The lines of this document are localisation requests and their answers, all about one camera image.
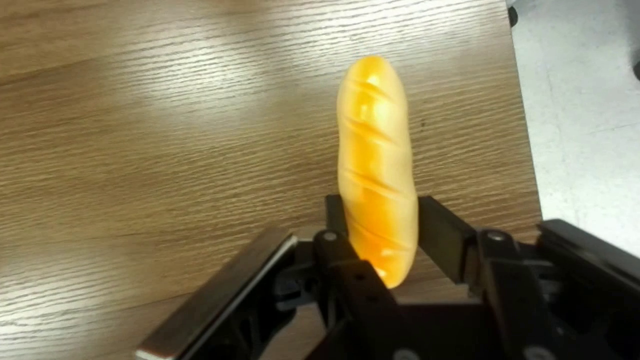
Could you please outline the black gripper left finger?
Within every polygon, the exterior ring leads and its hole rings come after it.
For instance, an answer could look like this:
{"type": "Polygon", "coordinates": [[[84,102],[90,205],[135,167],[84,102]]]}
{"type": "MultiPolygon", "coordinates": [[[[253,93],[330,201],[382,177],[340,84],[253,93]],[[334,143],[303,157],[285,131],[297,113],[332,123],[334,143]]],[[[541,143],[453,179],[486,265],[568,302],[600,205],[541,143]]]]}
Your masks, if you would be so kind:
{"type": "Polygon", "coordinates": [[[398,304],[373,263],[362,260],[347,234],[342,197],[325,197],[327,226],[313,250],[320,265],[320,314],[327,334],[313,350],[313,360],[393,360],[398,304]]]}

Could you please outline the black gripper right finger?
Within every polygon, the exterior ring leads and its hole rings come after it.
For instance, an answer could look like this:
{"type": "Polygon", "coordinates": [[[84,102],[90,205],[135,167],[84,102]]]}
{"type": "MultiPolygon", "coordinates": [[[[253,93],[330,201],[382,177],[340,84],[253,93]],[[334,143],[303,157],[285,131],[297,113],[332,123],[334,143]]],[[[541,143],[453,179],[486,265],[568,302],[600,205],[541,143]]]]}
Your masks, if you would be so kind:
{"type": "Polygon", "coordinates": [[[418,226],[421,250],[483,299],[509,360],[561,360],[542,286],[509,232],[477,230],[433,196],[418,197],[418,226]]]}

